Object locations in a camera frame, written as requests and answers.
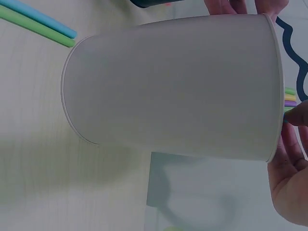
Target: light gray surface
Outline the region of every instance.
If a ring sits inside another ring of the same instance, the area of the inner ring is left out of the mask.
[[[22,0],[77,41],[166,19],[129,0]],[[70,49],[0,20],[0,231],[141,231],[150,153],[91,145],[70,128],[61,72]]]
[[[66,115],[93,143],[262,161],[277,146],[283,95],[265,15],[192,17],[94,36],[72,51],[62,81]]]

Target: white paper cup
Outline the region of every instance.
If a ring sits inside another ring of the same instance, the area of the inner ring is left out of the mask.
[[[67,58],[61,88],[70,125],[92,143],[270,161],[282,127],[282,64],[266,15],[87,38]]]

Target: black object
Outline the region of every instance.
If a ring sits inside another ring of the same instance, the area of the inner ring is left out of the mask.
[[[164,4],[174,1],[182,1],[182,0],[130,0],[130,1],[140,8],[146,8],[149,6],[155,6],[159,4]]]

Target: table surface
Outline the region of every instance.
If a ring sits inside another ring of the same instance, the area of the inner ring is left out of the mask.
[[[23,0],[77,41],[166,17],[129,0]],[[69,48],[0,20],[0,230],[141,231],[150,153],[104,148],[70,128],[60,83]]]

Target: finger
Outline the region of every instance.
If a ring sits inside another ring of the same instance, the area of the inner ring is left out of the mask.
[[[237,13],[241,14],[247,13],[245,0],[230,0],[230,5]]]
[[[303,151],[298,143],[294,128],[289,123],[282,126],[282,141],[291,164],[298,170],[303,170],[308,162],[305,160]]]
[[[286,112],[284,119],[294,126],[308,126],[308,100]]]
[[[269,187],[272,198],[275,199],[280,189],[297,173],[296,168],[291,164],[285,151],[282,138],[280,137],[276,154],[268,164]]]
[[[204,0],[210,14],[236,14],[228,0]]]

